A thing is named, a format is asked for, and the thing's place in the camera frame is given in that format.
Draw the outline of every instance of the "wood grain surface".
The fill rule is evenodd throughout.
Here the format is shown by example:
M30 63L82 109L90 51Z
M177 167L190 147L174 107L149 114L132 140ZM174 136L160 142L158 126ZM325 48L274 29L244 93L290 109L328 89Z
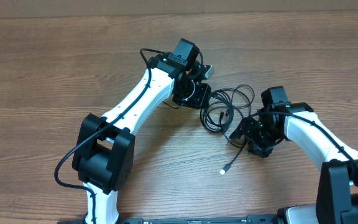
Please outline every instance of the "wood grain surface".
M262 91L283 85L358 150L358 11L0 20L0 223L85 214L85 192L55 183L57 162L88 113L101 116L137 84L139 49L173 50L181 37L214 65L213 90L251 85L256 111ZM319 172L292 142L266 159L242 153L221 176L237 150L199 111L160 105L136 138L122 217L242 217L315 202ZM71 160L60 177L80 184Z
M0 19L358 10L358 0L0 0Z

